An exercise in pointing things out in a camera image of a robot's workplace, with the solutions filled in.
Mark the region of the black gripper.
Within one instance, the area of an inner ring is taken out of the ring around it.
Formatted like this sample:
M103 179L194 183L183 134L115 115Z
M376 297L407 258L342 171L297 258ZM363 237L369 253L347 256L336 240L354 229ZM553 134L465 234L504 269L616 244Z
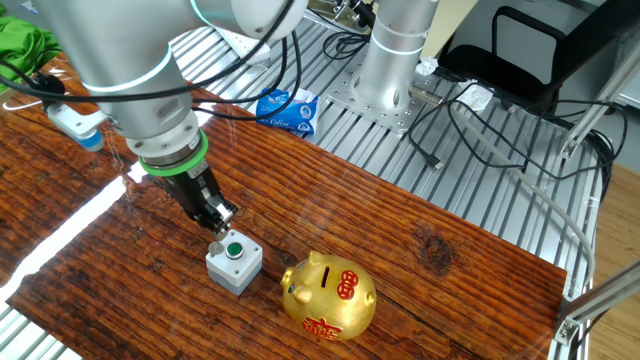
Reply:
M191 220L215 236L226 235L237 206L224 198L208 164L162 180Z

